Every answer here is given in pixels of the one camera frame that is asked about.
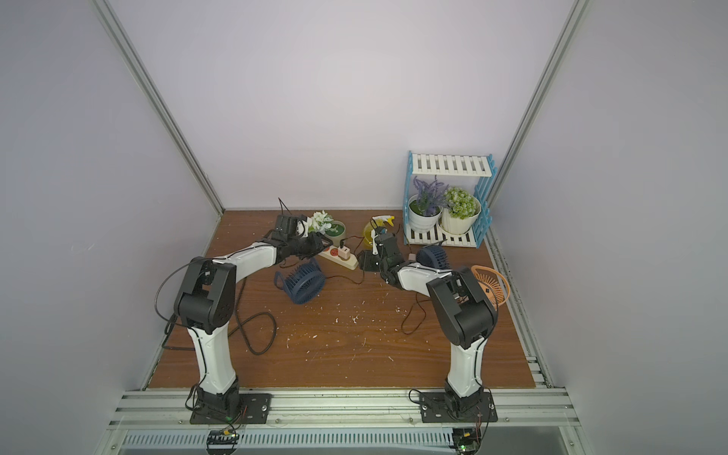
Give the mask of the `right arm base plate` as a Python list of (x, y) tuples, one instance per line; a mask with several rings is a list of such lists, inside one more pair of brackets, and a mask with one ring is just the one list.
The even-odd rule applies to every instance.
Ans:
[(489, 392), (478, 392), (466, 398), (446, 392), (421, 392), (416, 403), (424, 423), (485, 424), (499, 421)]

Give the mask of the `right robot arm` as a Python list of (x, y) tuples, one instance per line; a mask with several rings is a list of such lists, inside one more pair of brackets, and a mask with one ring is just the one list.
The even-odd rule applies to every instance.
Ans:
[(451, 346), (446, 394), (460, 402), (479, 397), (485, 391), (483, 352), (499, 318), (494, 303), (469, 268), (438, 269), (409, 261), (388, 229), (377, 227), (372, 233), (363, 269), (378, 272), (389, 286), (430, 298)]

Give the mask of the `beige red power strip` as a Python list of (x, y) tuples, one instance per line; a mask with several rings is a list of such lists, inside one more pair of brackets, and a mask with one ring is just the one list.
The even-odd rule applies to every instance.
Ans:
[(340, 265), (341, 267), (347, 268), (349, 270), (356, 270), (358, 269), (358, 258), (356, 255), (352, 254), (352, 251), (347, 248), (347, 246), (343, 246), (342, 248), (335, 248), (334, 246), (330, 246), (329, 248), (326, 248), (323, 252), (320, 252), (318, 257), (322, 259), (326, 259), (336, 265)]

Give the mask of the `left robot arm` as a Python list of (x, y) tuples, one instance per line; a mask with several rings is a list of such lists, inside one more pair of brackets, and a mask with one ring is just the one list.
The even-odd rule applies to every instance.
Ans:
[(195, 392), (200, 398), (237, 394), (227, 328), (238, 282), (290, 256), (310, 259), (332, 246), (323, 233), (309, 229), (311, 224), (305, 215), (282, 214), (275, 227), (250, 246), (223, 256), (195, 257), (186, 265), (174, 314), (195, 345), (200, 372)]

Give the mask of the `pink USB plug adapter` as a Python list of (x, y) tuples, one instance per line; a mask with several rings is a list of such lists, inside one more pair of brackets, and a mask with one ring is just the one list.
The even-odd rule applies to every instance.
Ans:
[(343, 261), (348, 261), (351, 258), (351, 250), (348, 246), (341, 246), (339, 248), (339, 258)]

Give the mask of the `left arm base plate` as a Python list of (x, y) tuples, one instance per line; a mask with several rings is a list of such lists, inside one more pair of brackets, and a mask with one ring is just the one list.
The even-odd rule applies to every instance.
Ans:
[(272, 394), (207, 394), (193, 405), (192, 425), (265, 424), (271, 409)]

